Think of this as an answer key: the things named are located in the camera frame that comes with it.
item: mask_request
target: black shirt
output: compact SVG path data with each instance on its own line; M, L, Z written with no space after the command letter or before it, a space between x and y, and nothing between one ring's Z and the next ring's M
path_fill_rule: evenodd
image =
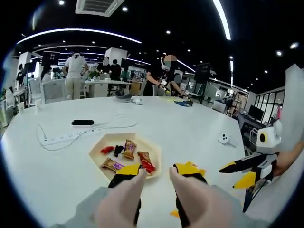
M121 70L122 69L120 68L119 64L111 65L111 78L117 79L120 77Z
M151 64L147 72L150 72L151 76L156 80L159 81L165 79L168 83L171 81L174 81L174 68L172 67L169 72L164 71L162 68L161 63L154 63ZM150 81L147 81L146 87L143 91L144 96L153 96L153 83Z
M103 63L100 63L97 67L97 70L103 71L103 73L109 73L110 69L111 69L110 64L104 66Z

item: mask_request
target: white vr controller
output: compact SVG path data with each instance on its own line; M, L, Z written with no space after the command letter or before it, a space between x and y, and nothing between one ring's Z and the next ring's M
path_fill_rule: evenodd
M218 141L223 144L223 145L226 145L226 144L230 144L231 146L233 147L236 147L237 146L237 142L234 141L229 135L227 134L222 134Z

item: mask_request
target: wooden tray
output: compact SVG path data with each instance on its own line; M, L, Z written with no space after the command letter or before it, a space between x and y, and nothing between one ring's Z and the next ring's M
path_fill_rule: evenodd
M114 156L114 152L110 152L109 154L100 153L100 151L106 146L116 146L121 145L124 146L126 139L133 141L137 144L136 150L134 152L134 160L130 160L122 154L118 155L118 158ZM139 156L137 155L138 151L148 152L152 165L155 167L155 172L153 175L147 175L147 179L159 176L161 173L161 150L158 146L152 144L151 142L147 141L146 139L140 137L136 133L122 133L122 134L106 134L101 140L93 147L90 151L89 155L101 171L103 175L107 177L109 181L111 181L115 175L115 173L110 169L102 168L100 166L105 162L107 157L110 157L112 160L124 165L133 165L133 164L140 164Z

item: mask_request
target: round table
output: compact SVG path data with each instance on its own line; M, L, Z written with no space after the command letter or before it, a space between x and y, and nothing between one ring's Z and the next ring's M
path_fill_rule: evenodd
M162 174L145 182L138 227L180 227L179 219L170 215L175 209L175 191L169 167L175 163L197 164L206 170L210 185L220 186L243 203L245 191L232 188L243 174L219 173L227 163L244 157L237 121L199 104L182 107L161 97L141 99L143 105L119 103L114 97L63 101L43 105L39 113L34 107L25 109L12 120L1 140L8 173L21 199L43 226L65 223L81 201L108 185L88 154L106 133L135 132L161 148ZM104 123L119 114L138 124L84 135L57 152L44 150L36 137L37 124L51 137L76 131L71 127L74 119ZM234 138L236 148L218 142L223 133Z

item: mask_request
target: white cable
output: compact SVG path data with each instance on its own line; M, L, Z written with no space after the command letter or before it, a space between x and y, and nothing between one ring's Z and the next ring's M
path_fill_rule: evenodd
M117 117L121 117L121 116L126 116L126 115L124 115L124 114L116 115L116 116L113 117L112 120L114 120L114 119L117 118ZM105 122L105 123L101 123L101 124L99 124L99 125L108 124L108 123L110 123L112 120L110 120L110 121L108 121L108 122ZM134 123L134 124L129 125L129 126L126 126L126 127L111 127L111 126L93 127L93 128L90 128L90 129L88 129L88 130L82 132L82 133L81 133L79 136L77 136L70 144L68 144L68 145L66 145L66 146L63 146L63 147L61 147L61 148L57 148L57 149L48 149L48 148L46 148L46 147L41 143L41 141L40 141L40 139L39 139L39 137L38 137L38 127L40 127L40 129L42 130L43 135L44 135L44 138L46 139L47 137L46 137L46 134L45 134L45 132L44 132L44 130L42 129L42 127L41 127L40 124L38 124L38 125L37 125L37 128L36 128L36 137L37 137L37 140L38 140L40 146L42 146L43 149L45 149L45 150L47 150L47 151L60 151L60 150L62 150L62 149L65 149L65 148L69 147L70 145L72 145L77 139L79 139L82 135L84 135L84 134L87 133L88 131L91 131L91 130L103 130L103 129L121 129L121 128L134 127L134 126L136 126L136 125L137 125L137 123Z

